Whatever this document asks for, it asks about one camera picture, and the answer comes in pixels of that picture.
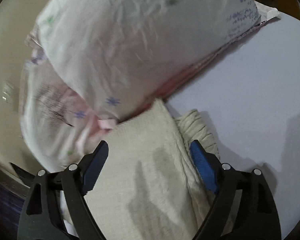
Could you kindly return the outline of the beige cable-knit sweater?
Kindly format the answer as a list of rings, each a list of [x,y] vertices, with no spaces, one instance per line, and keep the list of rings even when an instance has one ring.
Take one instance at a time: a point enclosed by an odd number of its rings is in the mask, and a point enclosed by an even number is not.
[[[197,110],[173,118],[160,100],[107,135],[108,158],[85,197],[106,239],[195,236],[214,196],[193,164],[193,140],[218,154]]]

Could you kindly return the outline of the pink floral pillow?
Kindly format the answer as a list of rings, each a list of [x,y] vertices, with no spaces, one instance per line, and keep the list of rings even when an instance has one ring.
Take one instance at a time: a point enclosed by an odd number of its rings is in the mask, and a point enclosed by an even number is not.
[[[19,93],[23,139],[43,168],[64,170],[92,153],[114,129],[115,119],[101,119],[57,75],[33,29],[25,43],[32,48],[21,72]]]

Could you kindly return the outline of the white floral pillow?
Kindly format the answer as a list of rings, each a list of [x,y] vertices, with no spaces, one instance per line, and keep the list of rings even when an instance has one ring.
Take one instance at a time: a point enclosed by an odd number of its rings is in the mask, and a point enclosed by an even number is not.
[[[124,119],[278,16],[255,0],[49,0],[30,41],[100,118]]]

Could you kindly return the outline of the white wall socket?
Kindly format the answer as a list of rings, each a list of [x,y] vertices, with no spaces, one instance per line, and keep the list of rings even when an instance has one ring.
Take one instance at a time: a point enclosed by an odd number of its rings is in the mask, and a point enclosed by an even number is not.
[[[14,87],[7,81],[4,81],[2,83],[2,100],[6,102],[7,104],[12,104],[14,103],[14,96],[15,96],[15,91]]]

